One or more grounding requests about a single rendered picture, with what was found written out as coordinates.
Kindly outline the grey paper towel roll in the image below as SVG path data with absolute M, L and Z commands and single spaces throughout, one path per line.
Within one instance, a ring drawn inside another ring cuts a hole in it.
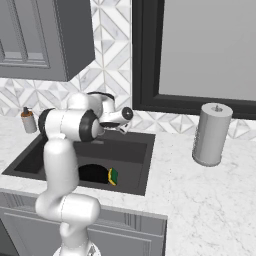
M 224 104 L 206 103 L 201 106 L 192 158 L 202 166 L 220 164 L 233 110 Z

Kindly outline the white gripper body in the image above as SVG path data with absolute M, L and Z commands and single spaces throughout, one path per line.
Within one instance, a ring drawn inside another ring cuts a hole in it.
M 106 130 L 116 130 L 121 134 L 126 134 L 130 129 L 130 122 L 114 123 L 114 122 L 100 122 L 99 134 L 103 135 Z

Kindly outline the grey wall cupboard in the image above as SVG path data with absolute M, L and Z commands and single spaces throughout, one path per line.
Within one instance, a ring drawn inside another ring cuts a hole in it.
M 0 78 L 69 81 L 94 59 L 90 0 L 0 0 Z

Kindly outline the black framed window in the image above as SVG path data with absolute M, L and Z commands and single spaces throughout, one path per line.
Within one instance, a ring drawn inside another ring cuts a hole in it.
M 256 0 L 132 0 L 132 107 L 256 120 Z

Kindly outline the black pan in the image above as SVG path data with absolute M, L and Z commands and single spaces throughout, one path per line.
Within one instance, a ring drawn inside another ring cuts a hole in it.
M 108 170 L 102 165 L 86 164 L 78 168 L 79 177 L 83 181 L 108 183 Z

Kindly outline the grey soap dispenser bottle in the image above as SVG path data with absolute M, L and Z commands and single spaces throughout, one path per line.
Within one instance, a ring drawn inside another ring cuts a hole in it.
M 30 111 L 27 107 L 23 108 L 23 112 L 21 113 L 21 119 L 24 125 L 24 129 L 28 134 L 32 134 L 37 131 L 33 112 Z

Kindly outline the green and yellow sponge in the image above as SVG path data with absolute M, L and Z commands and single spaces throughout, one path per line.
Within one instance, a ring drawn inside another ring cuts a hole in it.
M 108 170 L 108 182 L 113 186 L 118 184 L 118 172 L 114 168 Z

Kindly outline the grey sink base cupboard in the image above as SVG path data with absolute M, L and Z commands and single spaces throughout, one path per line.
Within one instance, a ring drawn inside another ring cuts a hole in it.
M 20 256 L 52 256 L 61 246 L 59 224 L 35 213 L 34 197 L 0 192 L 0 219 Z M 167 219 L 101 210 L 88 227 L 102 256 L 165 256 Z

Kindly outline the black kitchen sink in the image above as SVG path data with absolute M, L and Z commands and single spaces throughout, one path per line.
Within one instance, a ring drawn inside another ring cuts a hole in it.
M 97 164 L 117 171 L 117 185 L 89 182 L 79 172 L 79 185 L 134 195 L 145 195 L 155 135 L 107 130 L 91 143 L 75 142 L 78 166 Z M 46 180 L 43 149 L 47 138 L 39 134 L 3 171 L 4 175 Z

